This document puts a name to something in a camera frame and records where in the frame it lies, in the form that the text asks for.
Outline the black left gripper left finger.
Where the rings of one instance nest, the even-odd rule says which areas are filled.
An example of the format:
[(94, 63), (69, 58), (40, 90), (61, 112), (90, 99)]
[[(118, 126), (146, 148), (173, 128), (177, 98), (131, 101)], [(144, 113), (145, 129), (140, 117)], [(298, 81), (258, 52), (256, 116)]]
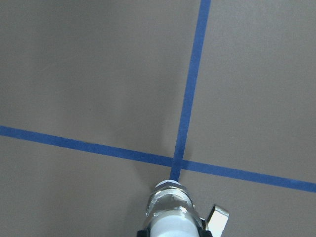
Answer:
[(138, 230), (137, 237), (150, 237), (150, 230), (148, 229)]

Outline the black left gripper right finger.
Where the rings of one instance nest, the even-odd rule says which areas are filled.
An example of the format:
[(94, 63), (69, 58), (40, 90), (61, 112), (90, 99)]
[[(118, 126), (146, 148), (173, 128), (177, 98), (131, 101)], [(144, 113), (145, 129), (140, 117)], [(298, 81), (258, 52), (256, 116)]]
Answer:
[(203, 218), (200, 218), (201, 226), (198, 228), (200, 237), (212, 237), (211, 231), (208, 229), (207, 223)]

